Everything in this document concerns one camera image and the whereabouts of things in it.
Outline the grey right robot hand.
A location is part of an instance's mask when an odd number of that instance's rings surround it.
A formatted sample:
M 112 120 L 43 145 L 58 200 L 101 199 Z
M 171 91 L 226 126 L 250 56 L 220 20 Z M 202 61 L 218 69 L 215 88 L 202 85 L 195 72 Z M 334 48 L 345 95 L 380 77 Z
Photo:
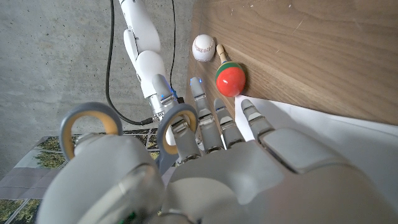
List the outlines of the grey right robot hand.
M 160 100 L 158 99 L 158 96 L 156 94 L 151 95 L 150 97 L 148 97 L 148 99 L 149 99 L 151 110 L 154 114 L 153 120 L 155 122 L 161 121 L 165 115 L 164 106 L 162 105 L 162 103 L 160 102 Z

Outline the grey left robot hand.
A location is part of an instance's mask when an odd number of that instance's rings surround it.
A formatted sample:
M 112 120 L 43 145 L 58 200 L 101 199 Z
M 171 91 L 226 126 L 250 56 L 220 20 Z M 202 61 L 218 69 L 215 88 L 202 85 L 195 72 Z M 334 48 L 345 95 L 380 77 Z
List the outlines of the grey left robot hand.
M 122 133 L 116 113 L 85 103 L 63 119 L 68 164 L 49 185 L 38 223 L 396 223 L 397 210 L 350 161 L 299 131 L 273 128 L 241 104 L 246 141 L 221 99 L 210 111 L 201 81 L 196 106 L 177 103 L 152 78 L 167 113 L 157 159 Z

